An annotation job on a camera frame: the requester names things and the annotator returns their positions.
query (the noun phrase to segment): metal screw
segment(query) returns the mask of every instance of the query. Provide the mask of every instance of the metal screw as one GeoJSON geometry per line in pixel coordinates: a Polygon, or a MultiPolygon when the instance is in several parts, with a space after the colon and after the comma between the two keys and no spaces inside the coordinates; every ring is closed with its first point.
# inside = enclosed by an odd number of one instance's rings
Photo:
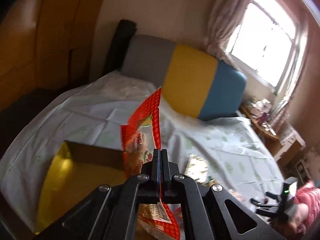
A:
{"type": "Polygon", "coordinates": [[[184,176],[183,176],[182,174],[176,174],[176,175],[173,176],[173,178],[174,178],[175,180],[183,180],[183,179],[184,179],[184,176]]]}
{"type": "Polygon", "coordinates": [[[110,189],[110,187],[109,187],[109,185],[107,185],[107,184],[102,184],[102,185],[100,185],[100,187],[99,187],[99,190],[101,191],[101,192],[106,192],[106,191],[108,191],[110,189]]]}
{"type": "Polygon", "coordinates": [[[222,186],[220,184],[213,184],[212,185],[212,190],[214,190],[215,192],[220,192],[222,191],[222,186]]]}
{"type": "Polygon", "coordinates": [[[138,180],[146,180],[148,179],[148,175],[147,174],[139,174],[137,176],[138,180]]]}

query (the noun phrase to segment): black headboard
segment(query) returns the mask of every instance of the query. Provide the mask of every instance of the black headboard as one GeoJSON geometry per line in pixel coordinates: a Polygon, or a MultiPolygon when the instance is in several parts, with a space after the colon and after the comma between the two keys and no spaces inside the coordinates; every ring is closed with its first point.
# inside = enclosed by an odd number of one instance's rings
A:
{"type": "Polygon", "coordinates": [[[135,22],[121,20],[118,23],[103,68],[103,76],[113,70],[119,69],[122,66],[129,42],[136,31],[137,24],[135,22]]]}

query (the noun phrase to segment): dark floor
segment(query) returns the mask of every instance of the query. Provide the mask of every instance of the dark floor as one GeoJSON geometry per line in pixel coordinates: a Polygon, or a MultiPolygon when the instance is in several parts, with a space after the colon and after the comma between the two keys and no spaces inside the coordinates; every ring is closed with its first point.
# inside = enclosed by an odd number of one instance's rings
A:
{"type": "MultiPolygon", "coordinates": [[[[60,92],[38,89],[22,96],[7,109],[0,112],[0,158],[20,131],[59,94],[60,92]]],[[[27,226],[10,208],[1,193],[0,213],[18,240],[29,240],[34,237],[27,226]]]]}

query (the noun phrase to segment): pillow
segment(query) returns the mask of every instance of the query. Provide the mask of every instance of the pillow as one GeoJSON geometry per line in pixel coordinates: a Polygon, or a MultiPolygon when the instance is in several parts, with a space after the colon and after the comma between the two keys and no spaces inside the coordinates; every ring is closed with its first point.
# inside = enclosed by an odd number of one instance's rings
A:
{"type": "Polygon", "coordinates": [[[246,85],[246,76],[209,54],[147,35],[131,39],[121,74],[162,86],[175,111],[203,121],[234,116],[246,85]]]}

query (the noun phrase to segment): beige wall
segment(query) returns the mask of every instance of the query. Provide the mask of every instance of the beige wall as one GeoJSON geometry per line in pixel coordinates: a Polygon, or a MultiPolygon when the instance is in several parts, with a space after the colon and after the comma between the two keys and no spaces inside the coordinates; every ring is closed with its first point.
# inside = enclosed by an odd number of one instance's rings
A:
{"type": "Polygon", "coordinates": [[[271,103],[275,100],[275,95],[271,91],[271,89],[262,84],[257,77],[254,77],[249,72],[245,70],[246,64],[243,63],[241,60],[239,60],[236,57],[232,57],[234,60],[234,64],[242,70],[242,72],[247,77],[247,85],[245,87],[245,94],[247,96],[251,96],[253,98],[256,98],[257,100],[266,98],[271,103]]]}
{"type": "Polygon", "coordinates": [[[305,72],[290,108],[290,122],[306,141],[307,150],[320,141],[320,27],[310,21],[305,72]]]}
{"type": "Polygon", "coordinates": [[[104,0],[98,18],[90,80],[100,77],[121,19],[138,24],[137,34],[149,34],[201,48],[214,0],[104,0]]]}
{"type": "Polygon", "coordinates": [[[309,174],[312,179],[317,179],[320,181],[320,155],[319,155],[319,149],[316,149],[316,151],[309,151],[305,154],[303,159],[306,161],[309,174]]]}

